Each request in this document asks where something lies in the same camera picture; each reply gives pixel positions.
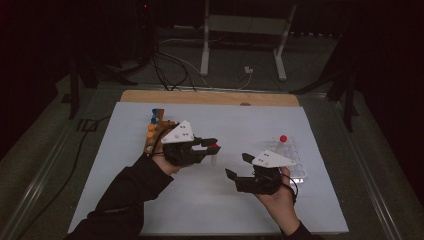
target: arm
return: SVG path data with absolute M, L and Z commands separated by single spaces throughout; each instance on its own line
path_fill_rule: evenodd
M 287 168 L 280 168 L 282 182 L 286 186 L 290 186 L 290 172 Z M 312 235 L 303 226 L 302 222 L 297 218 L 294 209 L 292 193 L 285 187 L 280 189 L 273 195 L 255 195 L 259 201 L 265 206 L 272 219 L 280 227 L 283 238 L 286 240 L 318 240 L 319 236 Z
M 144 223 L 143 203 L 156 199 L 173 180 L 170 175 L 180 169 L 163 156 L 155 155 L 152 160 L 143 154 L 133 166 L 124 168 L 95 211 L 67 239 L 136 239 Z

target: black sleeve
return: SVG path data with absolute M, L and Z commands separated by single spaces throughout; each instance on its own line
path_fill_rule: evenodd
M 284 240 L 324 240 L 320 236 L 312 235 L 302 222 L 300 222 L 300 226 L 290 236 L 284 234 L 283 230 L 280 229 L 280 231 Z
M 137 239 L 144 223 L 143 203 L 156 199 L 172 180 L 143 154 L 116 176 L 95 211 L 66 239 Z

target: metal frame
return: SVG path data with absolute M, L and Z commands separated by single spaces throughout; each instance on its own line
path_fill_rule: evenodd
M 278 79 L 280 81 L 287 80 L 286 71 L 284 69 L 283 60 L 281 58 L 287 37 L 290 33 L 291 23 L 296 12 L 297 5 L 292 5 L 288 18 L 286 19 L 267 19 L 267 18 L 247 18 L 237 16 L 221 16 L 211 15 L 209 13 L 209 0 L 205 0 L 205 20 L 204 20 L 204 39 L 202 62 L 200 65 L 200 75 L 206 77 L 209 70 L 209 31 L 226 31 L 226 32 L 248 32 L 248 33 L 264 33 L 281 35 L 281 41 L 277 48 L 273 50 L 275 65 L 277 68 Z M 250 22 L 249 29 L 240 30 L 236 25 L 242 26 L 246 21 Z

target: red cap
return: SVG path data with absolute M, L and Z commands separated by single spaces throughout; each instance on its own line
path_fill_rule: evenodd
M 281 135 L 280 136 L 280 142 L 287 142 L 287 136 L 286 135 Z

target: white triangular marker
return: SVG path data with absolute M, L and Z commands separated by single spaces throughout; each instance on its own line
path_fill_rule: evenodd
M 165 137 L 161 139 L 163 144 L 166 143 L 180 143 L 180 142 L 191 142 L 194 140 L 193 130 L 189 122 L 184 120 Z
M 253 159 L 252 164 L 265 168 L 273 168 L 293 166 L 296 165 L 296 161 L 271 152 L 269 150 L 265 150 Z

